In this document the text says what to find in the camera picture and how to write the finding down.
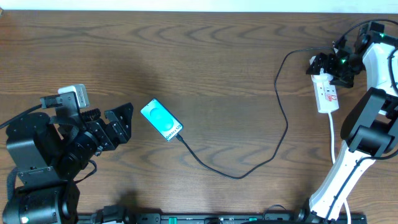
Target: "black cable on table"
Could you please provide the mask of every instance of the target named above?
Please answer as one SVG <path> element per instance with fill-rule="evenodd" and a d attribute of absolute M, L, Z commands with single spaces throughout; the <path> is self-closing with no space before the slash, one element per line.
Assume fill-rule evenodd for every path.
<path fill-rule="evenodd" d="M 221 172 L 221 171 L 218 171 L 218 170 L 216 170 L 216 169 L 214 169 L 214 168 L 211 168 L 210 166 L 206 165 L 205 163 L 203 163 L 203 162 L 199 159 L 199 157 L 192 151 L 192 149 L 191 149 L 191 148 L 189 147 L 189 145 L 184 141 L 184 139 L 183 139 L 183 137 L 181 137 L 181 135 L 177 134 L 177 135 L 176 135 L 176 138 L 177 138 L 180 142 L 182 142 L 182 143 L 185 145 L 185 147 L 189 150 L 189 152 L 192 154 L 192 156 L 193 156 L 193 157 L 199 162 L 199 164 L 202 165 L 204 168 L 207 168 L 207 169 L 209 169 L 209 170 L 211 170 L 211 171 L 213 171 L 213 172 L 215 172 L 215 173 L 217 173 L 217 174 L 219 174 L 219 175 L 222 175 L 223 177 L 227 177 L 227 178 L 234 179 L 234 180 L 240 180 L 240 179 L 243 179 L 243 178 L 247 177 L 249 174 L 251 174 L 251 172 L 255 171 L 255 170 L 256 170 L 257 168 L 259 168 L 260 166 L 263 166 L 264 164 L 267 164 L 268 162 L 270 162 L 271 160 L 273 160 L 273 159 L 275 158 L 276 154 L 278 153 L 279 147 L 280 147 L 280 145 L 282 144 L 282 141 L 284 140 L 285 135 L 286 135 L 286 132 L 287 132 L 287 130 L 288 130 L 288 128 L 289 128 L 289 122 L 287 121 L 287 117 L 286 117 L 285 111 L 284 111 L 284 109 L 283 109 L 283 107 L 282 107 L 282 103 L 280 102 L 280 98 L 279 98 L 279 94 L 278 94 L 278 89 L 277 89 L 277 85 L 276 85 L 276 84 L 277 84 L 278 77 L 279 77 L 279 74 L 280 74 L 280 71 L 282 70 L 282 67 L 284 66 L 284 63 L 285 63 L 287 57 L 288 57 L 289 55 L 294 54 L 294 53 L 297 53 L 297 52 L 306 52 L 306 51 L 311 51 L 311 50 L 324 50 L 324 49 L 330 49 L 330 50 L 333 51 L 333 53 L 335 52 L 334 49 L 331 48 L 331 47 L 314 47 L 314 48 L 310 48 L 310 49 L 294 50 L 294 51 L 288 53 L 288 54 L 285 56 L 284 60 L 282 61 L 282 64 L 281 64 L 280 67 L 279 67 L 279 71 L 277 72 L 277 74 L 276 74 L 276 76 L 275 76 L 275 80 L 274 80 L 274 89 L 275 89 L 276 98 L 278 99 L 278 104 L 279 104 L 280 111 L 282 112 L 282 114 L 283 114 L 283 116 L 284 116 L 284 118 L 285 118 L 286 128 L 285 128 L 284 133 L 282 134 L 282 137 L 281 137 L 280 140 L 279 140 L 278 145 L 276 146 L 276 149 L 275 149 L 274 154 L 272 155 L 272 157 L 271 157 L 270 159 L 268 159 L 268 160 L 266 160 L 266 161 L 264 161 L 264 162 L 262 162 L 262 163 L 256 165 L 256 166 L 253 167 L 251 170 L 249 170 L 247 173 L 243 174 L 242 176 L 235 177 L 235 176 L 232 176 L 232 175 L 225 174 L 225 173 L 223 173 L 223 172 Z"/>
<path fill-rule="evenodd" d="M 89 178 L 91 175 L 93 175 L 93 174 L 95 174 L 97 172 L 97 163 L 95 163 L 94 160 L 89 160 L 88 162 L 91 163 L 94 166 L 94 169 L 90 173 L 88 173 L 83 179 L 76 180 L 75 184 L 78 184 L 78 183 L 82 182 L 83 180 Z"/>
<path fill-rule="evenodd" d="M 39 109 L 41 107 L 42 107 L 42 105 L 37 105 L 37 106 L 32 107 L 31 109 L 25 110 L 24 112 L 20 113 L 19 115 L 15 116 L 15 117 L 9 119 L 8 121 L 4 122 L 3 124 L 1 124 L 0 129 L 5 128 L 8 124 L 11 124 L 13 121 L 29 114 L 32 111 Z"/>

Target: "electrical outlet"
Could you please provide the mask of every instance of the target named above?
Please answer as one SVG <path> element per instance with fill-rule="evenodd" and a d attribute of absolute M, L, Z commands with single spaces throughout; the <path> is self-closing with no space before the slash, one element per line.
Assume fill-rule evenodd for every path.
<path fill-rule="evenodd" d="M 329 113 L 339 108 L 334 85 L 331 85 L 329 81 L 314 82 L 313 87 L 319 113 Z"/>

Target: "power strip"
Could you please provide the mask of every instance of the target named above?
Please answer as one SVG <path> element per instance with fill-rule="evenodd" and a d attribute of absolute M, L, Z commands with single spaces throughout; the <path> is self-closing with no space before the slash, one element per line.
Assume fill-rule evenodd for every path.
<path fill-rule="evenodd" d="M 315 90 L 318 112 L 331 113 L 336 111 L 339 108 L 336 87 L 330 84 L 333 77 L 330 74 L 324 73 L 323 68 L 321 68 L 320 74 L 311 75 L 311 79 Z"/>

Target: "wire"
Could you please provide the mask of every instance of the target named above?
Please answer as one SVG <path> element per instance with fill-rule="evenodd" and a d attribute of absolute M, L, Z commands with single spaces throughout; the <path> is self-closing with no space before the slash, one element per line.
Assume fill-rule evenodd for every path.
<path fill-rule="evenodd" d="M 41 107 L 42 107 L 42 105 L 37 105 L 37 106 L 32 107 L 31 109 L 25 110 L 24 112 L 20 113 L 19 115 L 15 116 L 15 117 L 9 119 L 8 121 L 4 122 L 3 124 L 1 124 L 0 129 L 5 128 L 8 124 L 11 124 L 13 121 L 29 114 L 32 111 L 39 109 Z"/>
<path fill-rule="evenodd" d="M 397 83 L 396 83 L 396 80 L 394 78 L 394 73 L 392 71 L 392 58 L 394 57 L 394 54 L 397 52 L 397 50 L 398 50 L 398 47 L 396 47 L 394 50 L 392 50 L 392 52 L 388 56 L 388 71 L 390 73 L 391 86 L 394 89 L 396 95 L 398 96 Z"/>
<path fill-rule="evenodd" d="M 327 221 L 329 219 L 331 211 L 333 210 L 333 207 L 335 206 L 335 203 L 338 200 L 338 197 L 340 196 L 340 194 L 342 193 L 342 191 L 346 187 L 346 185 L 347 185 L 348 181 L 350 180 L 350 178 L 354 175 L 356 169 L 361 165 L 361 163 L 363 161 L 365 161 L 366 159 L 375 159 L 375 160 L 382 160 L 383 161 L 383 160 L 391 159 L 391 158 L 395 157 L 396 155 L 398 155 L 398 149 L 394 153 L 389 154 L 388 156 L 382 156 L 382 157 L 369 156 L 369 157 L 364 157 L 364 158 L 358 160 L 356 162 L 355 166 L 354 166 L 354 169 L 351 171 L 351 173 L 349 173 L 347 179 L 344 181 L 343 185 L 340 187 L 340 189 L 337 192 L 335 198 L 333 199 L 333 202 L 330 205 L 328 214 L 326 215 L 325 221 Z"/>
<path fill-rule="evenodd" d="M 89 178 L 91 175 L 93 175 L 93 174 L 95 174 L 97 172 L 97 163 L 95 163 L 94 160 L 89 160 L 88 162 L 91 163 L 94 166 L 94 169 L 90 173 L 88 173 L 83 179 L 76 180 L 75 184 L 78 184 L 78 183 L 82 182 L 83 180 Z"/>
<path fill-rule="evenodd" d="M 360 25 L 366 24 L 366 23 L 368 23 L 368 22 L 390 22 L 390 23 L 395 24 L 395 25 L 398 26 L 398 22 L 393 21 L 393 20 L 390 20 L 390 19 L 371 19 L 371 20 L 363 21 L 363 22 L 360 22 L 359 24 L 356 24 L 355 26 L 351 27 L 349 30 L 347 30 L 347 31 L 340 37 L 340 39 L 336 41 L 336 43 L 338 43 L 340 40 L 342 40 L 343 37 L 344 37 L 345 35 L 347 35 L 349 32 L 351 32 L 353 29 L 359 27 Z"/>
<path fill-rule="evenodd" d="M 264 161 L 264 162 L 262 162 L 262 163 L 256 165 L 256 166 L 253 167 L 251 170 L 249 170 L 247 173 L 243 174 L 242 176 L 235 177 L 235 176 L 232 176 L 232 175 L 225 174 L 225 173 L 223 173 L 223 172 L 221 172 L 221 171 L 218 171 L 218 170 L 216 170 L 216 169 L 214 169 L 214 168 L 211 168 L 210 166 L 204 164 L 204 163 L 199 159 L 199 157 L 192 151 L 192 149 L 191 149 L 191 148 L 189 147 L 189 145 L 184 141 L 184 139 L 183 139 L 183 137 L 182 137 L 181 135 L 177 134 L 176 138 L 177 138 L 180 142 L 182 142 L 182 144 L 185 145 L 185 147 L 189 150 L 189 152 L 192 154 L 192 156 L 193 156 L 193 157 L 198 161 L 198 163 L 199 163 L 200 165 L 202 165 L 204 168 L 207 168 L 207 169 L 209 169 L 209 170 L 211 170 L 211 171 L 213 171 L 213 172 L 215 172 L 215 173 L 217 173 L 217 174 L 219 174 L 219 175 L 222 175 L 223 177 L 227 177 L 227 178 L 234 179 L 234 180 L 241 180 L 241 179 L 247 177 L 249 174 L 251 174 L 251 172 L 255 171 L 255 170 L 256 170 L 257 168 L 259 168 L 260 166 L 263 166 L 264 164 L 267 164 L 268 162 L 270 162 L 271 160 L 273 160 L 273 159 L 275 158 L 276 154 L 278 153 L 279 147 L 280 147 L 280 145 L 282 144 L 282 141 L 284 140 L 285 135 L 286 135 L 286 133 L 287 133 L 287 130 L 288 130 L 288 128 L 289 128 L 289 122 L 287 121 L 287 117 L 286 117 L 285 111 L 284 111 L 284 109 L 283 109 L 283 107 L 282 107 L 282 103 L 280 102 L 280 98 L 279 98 L 279 94 L 278 94 L 278 89 L 277 89 L 277 85 L 276 85 L 276 84 L 277 84 L 278 77 L 279 77 L 279 74 L 280 74 L 280 71 L 282 70 L 282 67 L 284 66 L 284 63 L 285 63 L 287 57 L 288 57 L 289 55 L 294 54 L 294 53 L 297 53 L 297 52 L 306 52 L 306 51 L 311 51 L 311 50 L 324 50 L 324 49 L 330 49 L 330 50 L 333 51 L 333 53 L 335 52 L 335 50 L 334 50 L 332 47 L 314 47 L 314 48 L 309 48 L 309 49 L 294 50 L 294 51 L 288 53 L 288 54 L 285 56 L 285 58 L 283 59 L 282 64 L 281 64 L 280 67 L 279 67 L 279 71 L 277 72 L 277 74 L 276 74 L 276 76 L 275 76 L 275 80 L 274 80 L 274 89 L 275 89 L 276 98 L 278 99 L 278 104 L 279 104 L 280 111 L 282 112 L 282 114 L 283 114 L 283 116 L 284 116 L 284 118 L 285 118 L 286 128 L 285 128 L 284 133 L 282 134 L 282 137 L 280 137 L 279 143 L 278 143 L 278 145 L 276 146 L 276 149 L 275 149 L 274 154 L 272 155 L 272 157 L 271 157 L 270 159 L 268 159 L 268 160 L 266 160 L 266 161 Z"/>
<path fill-rule="evenodd" d="M 335 129 L 333 127 L 333 118 L 331 116 L 331 112 L 328 112 L 329 123 L 330 123 L 330 157 L 331 163 L 334 164 L 336 162 L 335 159 Z M 349 211 L 347 199 L 343 202 L 344 207 L 346 208 L 347 213 L 347 224 L 351 224 L 351 212 Z"/>

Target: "white wall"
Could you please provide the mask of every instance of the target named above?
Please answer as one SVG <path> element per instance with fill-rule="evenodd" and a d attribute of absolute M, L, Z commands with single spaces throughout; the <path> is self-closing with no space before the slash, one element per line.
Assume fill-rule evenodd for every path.
<path fill-rule="evenodd" d="M 3 9 L 398 13 L 398 0 L 0 0 Z"/>

